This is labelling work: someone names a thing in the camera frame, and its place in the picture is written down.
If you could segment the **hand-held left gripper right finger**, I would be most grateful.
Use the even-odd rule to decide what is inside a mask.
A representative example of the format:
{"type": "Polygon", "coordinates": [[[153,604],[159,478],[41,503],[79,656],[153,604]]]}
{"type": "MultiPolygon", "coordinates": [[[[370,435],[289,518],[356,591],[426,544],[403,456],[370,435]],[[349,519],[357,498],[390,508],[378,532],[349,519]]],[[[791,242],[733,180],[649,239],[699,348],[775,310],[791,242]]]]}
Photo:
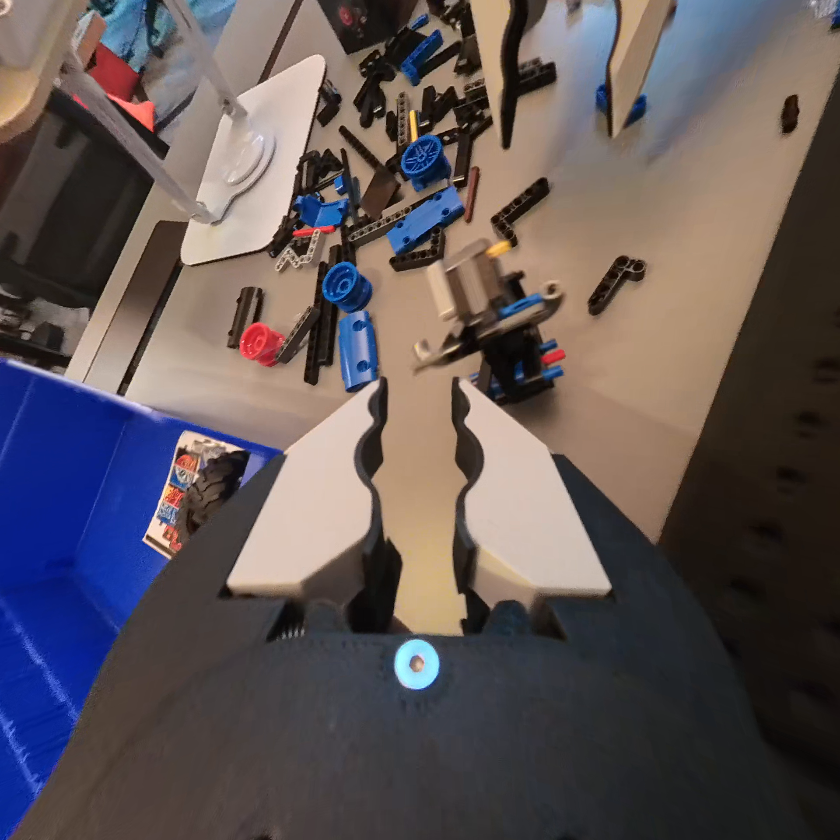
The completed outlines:
{"type": "Polygon", "coordinates": [[[468,380],[451,382],[457,590],[483,603],[600,599],[612,585],[552,452],[468,380]]]}

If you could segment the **pile of black beams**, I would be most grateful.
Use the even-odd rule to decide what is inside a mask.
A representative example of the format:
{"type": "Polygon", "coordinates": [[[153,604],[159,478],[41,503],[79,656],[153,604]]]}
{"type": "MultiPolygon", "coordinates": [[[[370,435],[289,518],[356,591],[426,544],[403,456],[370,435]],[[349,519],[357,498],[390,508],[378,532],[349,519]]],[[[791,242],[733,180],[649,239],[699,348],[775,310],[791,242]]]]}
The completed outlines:
{"type": "MultiPolygon", "coordinates": [[[[526,79],[528,73],[524,73],[521,77],[521,81],[528,82],[526,88],[529,87],[531,81],[534,82],[534,85],[530,87],[536,89],[538,87],[543,87],[543,82],[548,84],[550,81],[554,81],[555,79],[554,65],[551,64],[550,66],[542,66],[538,59],[536,59],[536,64],[531,62],[530,65],[520,66],[520,70],[523,73],[525,70],[528,70],[528,72],[531,73],[532,78],[530,78],[530,80],[526,79]]],[[[432,124],[434,124],[434,121],[438,119],[438,116],[435,116],[436,114],[439,114],[441,119],[445,116],[445,113],[448,112],[447,109],[449,109],[450,104],[452,105],[452,108],[454,108],[454,113],[458,121],[458,126],[455,129],[448,129],[445,132],[436,134],[437,137],[441,139],[444,146],[457,142],[458,134],[461,130],[469,130],[474,143],[474,141],[476,141],[479,136],[489,128],[492,119],[490,116],[489,106],[487,104],[488,99],[484,90],[484,82],[477,80],[475,82],[470,82],[465,86],[464,97],[462,97],[462,99],[457,98],[453,88],[448,89],[445,96],[438,97],[437,100],[434,99],[433,95],[433,104],[430,106],[430,113],[433,117],[432,124]]],[[[331,86],[331,82],[328,80],[325,81],[322,86],[322,94],[326,97],[327,102],[324,111],[326,116],[319,114],[318,121],[320,121],[323,125],[326,125],[339,112],[341,96],[337,90],[331,86]]],[[[392,125],[393,123],[394,132],[396,132],[396,124],[399,122],[400,126],[402,126],[400,131],[402,132],[403,128],[407,131],[408,106],[406,95],[400,94],[398,100],[399,102],[402,102],[402,104],[398,103],[397,106],[397,110],[399,111],[398,119],[393,113],[389,113],[387,115],[389,121],[388,124],[392,125]]],[[[372,166],[374,170],[378,165],[385,165],[391,170],[391,172],[393,172],[394,175],[403,174],[401,169],[401,159],[403,157],[402,146],[400,146],[400,150],[395,157],[390,159],[388,164],[383,164],[352,132],[348,129],[346,130],[344,126],[340,127],[340,132],[345,138],[347,144],[352,146],[353,150],[363,157],[367,164],[372,166]]],[[[294,237],[291,235],[293,230],[309,227],[300,220],[298,212],[293,208],[296,197],[299,195],[314,194],[322,200],[320,192],[322,192],[324,185],[329,186],[330,184],[333,184],[336,176],[341,175],[343,172],[344,169],[342,161],[332,154],[329,149],[321,153],[317,150],[306,150],[306,148],[304,148],[304,153],[301,155],[299,161],[296,162],[293,172],[294,178],[291,191],[290,210],[281,219],[277,231],[267,246],[267,252],[270,257],[278,258],[280,252],[285,247],[293,244],[294,237]]],[[[351,207],[349,215],[352,215],[352,209],[353,208],[351,207]]],[[[336,230],[341,232],[342,244],[337,245],[337,250],[334,248],[331,252],[332,256],[330,259],[335,264],[340,262],[342,257],[344,257],[345,260],[354,263],[354,256],[356,250],[358,249],[353,248],[346,242],[345,237],[349,229],[346,227],[345,222],[346,220],[341,227],[336,227],[336,230]]],[[[373,222],[373,220],[370,220],[368,217],[363,217],[361,220],[354,222],[352,226],[367,224],[369,222],[373,222]]],[[[434,228],[430,238],[425,243],[417,246],[414,250],[405,255],[391,257],[390,265],[397,272],[414,270],[431,266],[432,264],[443,260],[444,255],[445,229],[436,227],[434,228]]],[[[320,279],[318,280],[318,285],[314,293],[314,302],[312,308],[310,308],[311,311],[307,310],[308,314],[305,314],[298,326],[295,327],[297,332],[292,330],[292,332],[289,333],[279,356],[279,362],[284,360],[288,361],[287,357],[291,358],[297,353],[297,347],[300,342],[296,343],[294,347],[292,347],[292,344],[294,344],[294,342],[298,339],[306,339],[307,359],[304,381],[311,385],[318,383],[320,368],[325,365],[330,365],[333,362],[333,349],[337,332],[339,309],[332,303],[329,303],[322,298],[322,281],[328,268],[331,268],[332,266],[332,263],[330,266],[324,262],[319,264],[320,273],[318,274],[318,277],[320,279]]]]}

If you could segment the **black toy chassis assembly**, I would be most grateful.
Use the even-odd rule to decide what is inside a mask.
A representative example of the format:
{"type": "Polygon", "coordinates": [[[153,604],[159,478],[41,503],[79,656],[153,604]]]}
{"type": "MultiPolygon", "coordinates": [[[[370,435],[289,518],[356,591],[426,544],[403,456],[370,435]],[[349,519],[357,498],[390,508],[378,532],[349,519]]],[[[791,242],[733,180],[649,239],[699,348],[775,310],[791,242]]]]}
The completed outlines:
{"type": "Polygon", "coordinates": [[[480,356],[471,381],[498,405],[551,391],[564,375],[564,352],[540,332],[560,309],[564,292],[551,280],[526,293],[523,272],[506,274],[500,267],[505,249],[507,244],[480,239],[427,268],[437,315],[451,330],[436,349],[426,341],[413,347],[414,373],[480,356]]]}

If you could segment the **blue hinged panel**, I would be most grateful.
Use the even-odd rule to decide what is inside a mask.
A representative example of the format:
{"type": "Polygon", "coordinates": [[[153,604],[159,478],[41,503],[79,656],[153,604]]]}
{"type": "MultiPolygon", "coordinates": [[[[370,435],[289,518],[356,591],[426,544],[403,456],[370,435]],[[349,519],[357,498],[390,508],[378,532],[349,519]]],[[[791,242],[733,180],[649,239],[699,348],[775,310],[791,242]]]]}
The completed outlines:
{"type": "Polygon", "coordinates": [[[350,213],[351,202],[347,197],[334,202],[324,202],[314,194],[307,194],[297,196],[293,208],[307,226],[339,228],[350,213]]]}

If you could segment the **black rubber tire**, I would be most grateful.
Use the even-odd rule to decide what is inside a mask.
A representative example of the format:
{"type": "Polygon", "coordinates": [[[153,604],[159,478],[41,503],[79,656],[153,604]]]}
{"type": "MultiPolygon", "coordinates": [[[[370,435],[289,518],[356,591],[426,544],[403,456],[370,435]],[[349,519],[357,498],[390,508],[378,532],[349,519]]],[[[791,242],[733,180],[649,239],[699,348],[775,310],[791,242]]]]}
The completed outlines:
{"type": "Polygon", "coordinates": [[[185,546],[190,538],[221,509],[239,489],[248,465],[245,450],[211,458],[188,487],[175,518],[177,542],[185,546]]]}

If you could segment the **black small L beam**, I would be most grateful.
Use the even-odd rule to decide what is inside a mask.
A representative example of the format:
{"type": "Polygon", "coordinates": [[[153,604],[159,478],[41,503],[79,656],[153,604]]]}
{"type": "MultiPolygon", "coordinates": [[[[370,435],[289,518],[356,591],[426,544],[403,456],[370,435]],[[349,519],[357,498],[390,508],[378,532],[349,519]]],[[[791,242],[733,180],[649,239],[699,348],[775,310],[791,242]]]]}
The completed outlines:
{"type": "Polygon", "coordinates": [[[648,263],[643,259],[628,255],[616,257],[587,300],[589,315],[600,316],[628,282],[637,283],[645,278],[647,268],[648,263]]]}

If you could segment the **red wheel rim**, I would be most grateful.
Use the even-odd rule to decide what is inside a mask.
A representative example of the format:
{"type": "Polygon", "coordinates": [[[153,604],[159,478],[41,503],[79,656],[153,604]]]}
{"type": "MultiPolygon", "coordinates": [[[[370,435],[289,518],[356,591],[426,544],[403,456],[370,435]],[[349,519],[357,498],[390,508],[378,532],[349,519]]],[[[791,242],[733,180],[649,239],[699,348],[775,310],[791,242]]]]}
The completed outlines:
{"type": "Polygon", "coordinates": [[[238,351],[248,361],[270,368],[279,363],[286,337],[263,322],[250,324],[239,340],[238,351]]]}

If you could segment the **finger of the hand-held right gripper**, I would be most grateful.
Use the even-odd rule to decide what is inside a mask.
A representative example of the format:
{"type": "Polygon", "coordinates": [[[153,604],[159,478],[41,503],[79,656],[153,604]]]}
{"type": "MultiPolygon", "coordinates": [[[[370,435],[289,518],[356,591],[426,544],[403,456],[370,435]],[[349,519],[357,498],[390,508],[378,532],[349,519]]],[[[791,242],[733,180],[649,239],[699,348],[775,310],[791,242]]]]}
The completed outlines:
{"type": "Polygon", "coordinates": [[[472,1],[479,57],[496,132],[511,147],[519,98],[519,50],[529,23],[529,1],[472,1]]]}
{"type": "Polygon", "coordinates": [[[616,27],[605,66],[606,129],[615,139],[642,94],[677,1],[615,1],[616,27]]]}

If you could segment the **blue tagged plastic bin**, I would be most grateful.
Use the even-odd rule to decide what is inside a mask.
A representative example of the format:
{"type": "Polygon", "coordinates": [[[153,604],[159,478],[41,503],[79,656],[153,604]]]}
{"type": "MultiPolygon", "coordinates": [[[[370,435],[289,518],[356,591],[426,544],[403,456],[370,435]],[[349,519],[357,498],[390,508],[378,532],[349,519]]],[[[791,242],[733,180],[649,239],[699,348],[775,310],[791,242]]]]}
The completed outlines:
{"type": "Polygon", "coordinates": [[[65,751],[98,672],[167,559],[144,543],[178,438],[278,450],[2,360],[1,837],[65,751]]]}

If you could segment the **black rubber tyres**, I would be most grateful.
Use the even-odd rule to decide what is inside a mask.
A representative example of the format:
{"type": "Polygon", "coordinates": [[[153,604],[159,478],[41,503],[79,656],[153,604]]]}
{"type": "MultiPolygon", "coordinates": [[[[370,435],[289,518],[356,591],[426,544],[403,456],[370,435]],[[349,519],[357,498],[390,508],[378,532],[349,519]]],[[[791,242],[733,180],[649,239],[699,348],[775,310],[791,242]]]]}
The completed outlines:
{"type": "Polygon", "coordinates": [[[225,443],[203,434],[189,431],[182,433],[177,440],[161,495],[143,536],[143,542],[167,560],[172,560],[182,549],[177,542],[175,518],[186,490],[195,481],[198,471],[205,467],[210,459],[240,449],[249,453],[247,449],[236,444],[225,443]]]}

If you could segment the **blue small L beam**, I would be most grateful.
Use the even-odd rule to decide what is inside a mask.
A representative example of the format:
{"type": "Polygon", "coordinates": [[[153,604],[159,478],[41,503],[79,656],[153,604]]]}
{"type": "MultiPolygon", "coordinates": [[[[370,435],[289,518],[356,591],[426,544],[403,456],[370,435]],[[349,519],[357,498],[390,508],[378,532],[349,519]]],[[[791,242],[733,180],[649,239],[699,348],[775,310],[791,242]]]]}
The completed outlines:
{"type": "MultiPolygon", "coordinates": [[[[646,113],[648,105],[648,97],[645,94],[641,94],[635,101],[631,111],[629,112],[627,119],[624,123],[624,127],[628,128],[635,124],[637,121],[642,119],[646,113]]],[[[603,83],[599,85],[595,89],[595,107],[598,112],[603,114],[604,116],[607,115],[609,111],[609,99],[607,96],[606,91],[606,84],[603,83]]]]}

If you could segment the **blue large L beam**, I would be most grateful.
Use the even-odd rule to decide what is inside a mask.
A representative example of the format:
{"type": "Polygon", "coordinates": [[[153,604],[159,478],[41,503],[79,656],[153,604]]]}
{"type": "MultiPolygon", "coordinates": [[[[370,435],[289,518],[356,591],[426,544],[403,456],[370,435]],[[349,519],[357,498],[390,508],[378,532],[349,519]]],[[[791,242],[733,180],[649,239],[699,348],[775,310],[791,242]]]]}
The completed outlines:
{"type": "Polygon", "coordinates": [[[427,36],[400,64],[400,71],[412,87],[417,87],[421,81],[422,69],[442,48],[444,38],[437,28],[427,36]]]}

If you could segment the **black cylindrical panel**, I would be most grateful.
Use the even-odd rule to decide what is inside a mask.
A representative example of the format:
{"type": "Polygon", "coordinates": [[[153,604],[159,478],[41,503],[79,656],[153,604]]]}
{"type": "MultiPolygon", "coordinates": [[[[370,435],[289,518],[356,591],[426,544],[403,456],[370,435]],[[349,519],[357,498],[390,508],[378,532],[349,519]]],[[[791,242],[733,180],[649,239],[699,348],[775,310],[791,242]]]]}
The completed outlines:
{"type": "Polygon", "coordinates": [[[265,292],[261,287],[241,288],[236,300],[232,325],[227,334],[226,346],[228,349],[238,350],[247,328],[260,321],[264,299],[265,292]]]}

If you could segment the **book stand with white base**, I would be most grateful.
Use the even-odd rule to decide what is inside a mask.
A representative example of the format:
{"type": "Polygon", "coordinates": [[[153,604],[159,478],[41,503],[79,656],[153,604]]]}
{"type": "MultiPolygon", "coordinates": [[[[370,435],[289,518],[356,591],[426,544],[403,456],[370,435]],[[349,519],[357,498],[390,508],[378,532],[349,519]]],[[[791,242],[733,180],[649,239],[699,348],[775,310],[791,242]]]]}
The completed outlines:
{"type": "Polygon", "coordinates": [[[166,4],[222,112],[196,196],[178,183],[86,72],[71,42],[84,2],[2,2],[2,141],[35,123],[60,81],[189,217],[184,265],[255,253],[268,246],[293,202],[326,61],[309,56],[235,94],[188,2],[166,4]]]}

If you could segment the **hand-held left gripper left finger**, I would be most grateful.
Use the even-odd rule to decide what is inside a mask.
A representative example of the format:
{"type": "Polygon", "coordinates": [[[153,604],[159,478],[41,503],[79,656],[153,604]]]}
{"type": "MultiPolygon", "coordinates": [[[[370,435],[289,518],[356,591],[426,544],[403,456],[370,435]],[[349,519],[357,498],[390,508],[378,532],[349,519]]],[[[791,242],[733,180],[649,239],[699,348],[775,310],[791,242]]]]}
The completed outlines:
{"type": "Polygon", "coordinates": [[[382,535],[388,384],[378,379],[289,447],[226,586],[233,595],[353,599],[365,545],[382,535]]]}

